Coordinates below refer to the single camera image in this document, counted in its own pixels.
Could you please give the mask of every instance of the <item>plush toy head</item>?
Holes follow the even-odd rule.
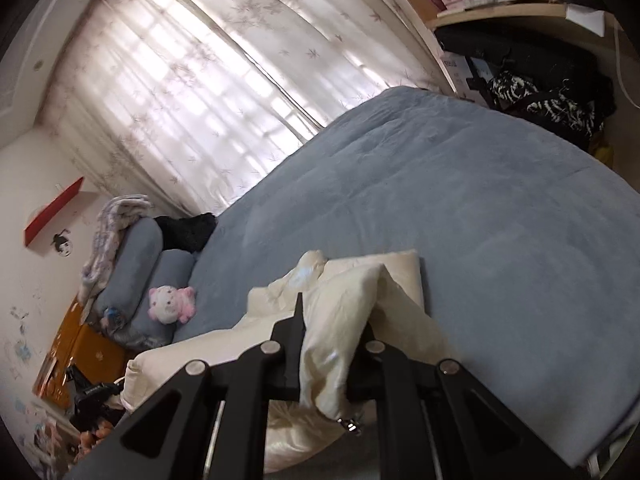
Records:
[[[164,285],[149,290],[149,317],[163,324],[186,323],[196,313],[192,286],[175,288]]]

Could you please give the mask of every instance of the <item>mattress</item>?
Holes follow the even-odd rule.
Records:
[[[180,341],[296,265],[415,248],[462,362],[566,462],[640,392],[640,196],[523,120],[410,88],[336,119],[219,218]]]

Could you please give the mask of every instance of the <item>triangular cutout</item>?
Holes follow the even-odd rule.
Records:
[[[122,445],[149,458],[160,455],[169,426],[180,404],[180,393],[169,392],[122,437]]]
[[[520,437],[482,400],[475,391],[464,393],[465,404],[487,455],[495,455],[520,443]]]

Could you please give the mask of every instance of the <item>cartoon face sticker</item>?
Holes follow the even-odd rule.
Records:
[[[60,256],[69,256],[74,248],[71,240],[65,234],[70,234],[70,232],[67,229],[62,229],[57,235],[53,235],[51,242]]]

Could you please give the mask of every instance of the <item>white cable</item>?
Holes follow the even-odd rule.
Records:
[[[613,25],[613,37],[616,41],[616,72],[618,73],[618,83],[620,88],[622,88],[622,93],[625,95],[626,99],[636,108],[640,109],[631,96],[628,94],[625,88],[625,84],[622,82],[622,70],[620,70],[620,38],[618,37],[618,29],[620,26],[618,25],[618,20],[614,21]]]

